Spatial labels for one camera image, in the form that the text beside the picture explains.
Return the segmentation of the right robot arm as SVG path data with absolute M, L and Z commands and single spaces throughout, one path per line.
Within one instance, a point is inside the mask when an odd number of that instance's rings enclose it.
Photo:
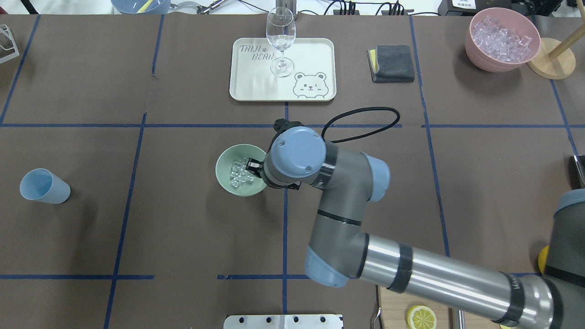
M 364 210 L 386 194 L 386 162 L 339 147 L 284 118 L 266 157 L 247 168 L 274 189 L 301 183 L 322 190 L 305 273 L 326 286 L 362 279 L 521 329 L 584 327 L 584 190 L 565 193 L 554 213 L 541 276 L 492 271 L 364 233 Z

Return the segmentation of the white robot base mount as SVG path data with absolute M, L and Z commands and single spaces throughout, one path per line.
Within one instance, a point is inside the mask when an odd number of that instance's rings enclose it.
M 228 316 L 224 329 L 343 329 L 338 314 L 264 314 Z

